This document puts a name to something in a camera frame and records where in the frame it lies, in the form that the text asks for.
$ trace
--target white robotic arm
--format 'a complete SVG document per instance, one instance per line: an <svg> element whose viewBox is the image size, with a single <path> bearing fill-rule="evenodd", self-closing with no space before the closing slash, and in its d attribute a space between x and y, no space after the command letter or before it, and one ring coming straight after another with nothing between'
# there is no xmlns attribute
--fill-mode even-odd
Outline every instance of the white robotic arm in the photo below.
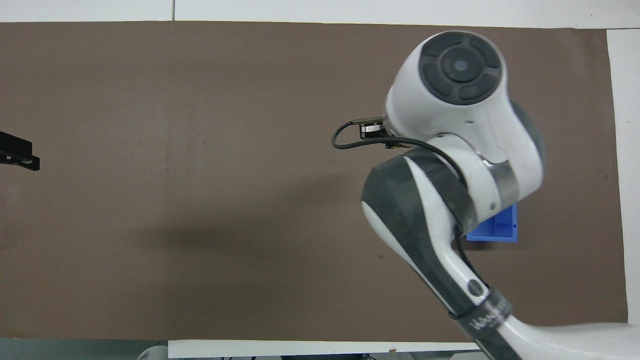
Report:
<svg viewBox="0 0 640 360"><path fill-rule="evenodd" d="M491 359L640 359L628 324L533 327L451 248L451 240L536 191L544 148L506 88L504 58L489 40L448 31L419 44L389 90L386 115L355 120L339 149L417 147L374 167L362 207L376 233L418 273ZM362 141L336 137L359 125Z"/></svg>

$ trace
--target black circular button pad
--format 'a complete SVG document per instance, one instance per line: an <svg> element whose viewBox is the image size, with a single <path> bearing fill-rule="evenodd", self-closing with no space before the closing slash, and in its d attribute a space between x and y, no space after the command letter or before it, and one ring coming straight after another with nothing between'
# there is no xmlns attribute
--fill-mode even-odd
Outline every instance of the black circular button pad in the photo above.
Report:
<svg viewBox="0 0 640 360"><path fill-rule="evenodd" d="M450 31L426 42L419 63L422 82L438 99L453 105L477 104L500 83L500 57L484 39Z"/></svg>

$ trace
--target control button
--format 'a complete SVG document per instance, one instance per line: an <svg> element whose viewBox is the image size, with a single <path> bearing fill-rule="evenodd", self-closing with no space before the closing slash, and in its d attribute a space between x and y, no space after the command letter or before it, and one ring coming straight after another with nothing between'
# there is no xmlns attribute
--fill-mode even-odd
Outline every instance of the control button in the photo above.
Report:
<svg viewBox="0 0 640 360"><path fill-rule="evenodd" d="M474 37L471 39L470 44L474 49L478 50L482 54L486 66L493 67L495 69L500 67L500 58L488 42L481 38Z"/></svg>
<svg viewBox="0 0 640 360"><path fill-rule="evenodd" d="M464 47L455 47L442 57L444 74L457 83L468 83L477 78L483 67L480 56Z"/></svg>
<svg viewBox="0 0 640 360"><path fill-rule="evenodd" d="M438 35L422 47L423 55L438 56L449 46L462 44L464 33L450 32Z"/></svg>
<svg viewBox="0 0 640 360"><path fill-rule="evenodd" d="M453 85L448 82L438 71L438 67L434 63L426 63L422 66L422 73L427 79L431 88L437 91L442 96L451 95Z"/></svg>
<svg viewBox="0 0 640 360"><path fill-rule="evenodd" d="M489 74L483 75L477 83L460 89L460 99L471 100L487 94L493 90L495 78Z"/></svg>

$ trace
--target black cable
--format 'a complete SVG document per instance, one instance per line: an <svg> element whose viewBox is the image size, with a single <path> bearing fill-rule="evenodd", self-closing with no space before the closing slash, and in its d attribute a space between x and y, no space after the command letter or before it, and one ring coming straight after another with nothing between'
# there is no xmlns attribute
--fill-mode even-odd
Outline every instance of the black cable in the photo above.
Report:
<svg viewBox="0 0 640 360"><path fill-rule="evenodd" d="M349 121L349 122L345 122L343 125L338 127L338 130L336 130L335 133L333 134L333 136L331 137L331 144L333 145L334 148L340 149L340 150L346 150L346 149L353 149L354 147L372 145L372 144L375 144L375 143L384 143L384 144L391 144L391 145L399 144L399 143L407 143L407 144L410 144L410 145L416 145L416 146L422 147L423 149L427 149L427 150L429 150L431 152L434 152L435 154L440 155L440 157L443 158L446 162L448 162L449 165L456 172L456 174L458 175L462 185L464 185L464 187L468 189L467 181L465 180L465 177L464 177L464 175L462 173L462 169L460 169L458 164L447 153L445 153L444 151L438 149L437 147L435 147L435 146L433 146L433 145L431 145L429 143L426 143L426 142L423 142L423 141L420 141L420 140L416 140L416 139L412 139L412 138L403 138L403 137L399 137L399 136L385 136L383 138L364 139L364 140L360 140L360 141L357 141L357 142L351 142L351 143L345 143L345 144L337 143L336 140L338 139L338 135L340 135L342 130L345 130L347 127L352 126L352 125L353 125L353 122ZM473 265L471 265L471 261L469 261L469 258L465 254L464 249L462 248L462 242L461 242L460 238L462 237L463 226L462 226L462 224L460 223L460 221L458 219L456 219L455 217L454 217L454 219L456 221L456 226L454 228L454 235L453 236L454 236L454 239L455 239L455 242L456 242L456 247L458 248L458 253L460 254L460 258L471 269L471 271L473 271L473 273L478 277L478 279L480 279L480 281L482 281L486 285L486 283L482 280L482 278L480 277L478 272L476 272L476 270L474 269Z"/></svg>
<svg viewBox="0 0 640 360"><path fill-rule="evenodd" d="M364 139L357 142L351 142L351 143L345 143L345 144L337 143L336 140L338 139L338 135L342 132L342 130L345 130L347 127L352 125L353 125L353 122L349 121L344 123L340 127L338 127L338 130L336 130L333 136L331 137L331 144L333 145L334 148L340 149L340 150L346 150L346 149L353 149L354 147L372 145L375 143L384 143L384 144L390 144L390 145L405 143L410 145L416 145L424 149L427 149L431 152L434 152L435 154L440 155L440 157L446 160L449 163L449 165L453 168L453 170L456 172L456 174L460 178L460 182L462 182L462 185L464 185L465 188L467 187L467 181L465 180L465 176L462 173L462 169L460 169L458 164L456 164L456 162L446 152L426 142L412 139L412 138L402 138L400 136L385 136L383 138Z"/></svg>

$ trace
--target blue plastic bin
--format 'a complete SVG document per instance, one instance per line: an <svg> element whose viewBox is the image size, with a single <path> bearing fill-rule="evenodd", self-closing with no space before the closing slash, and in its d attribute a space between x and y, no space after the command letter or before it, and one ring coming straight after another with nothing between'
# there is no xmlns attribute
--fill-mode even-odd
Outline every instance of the blue plastic bin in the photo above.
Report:
<svg viewBox="0 0 640 360"><path fill-rule="evenodd" d="M518 241L518 208L514 204L467 234L469 241Z"/></svg>

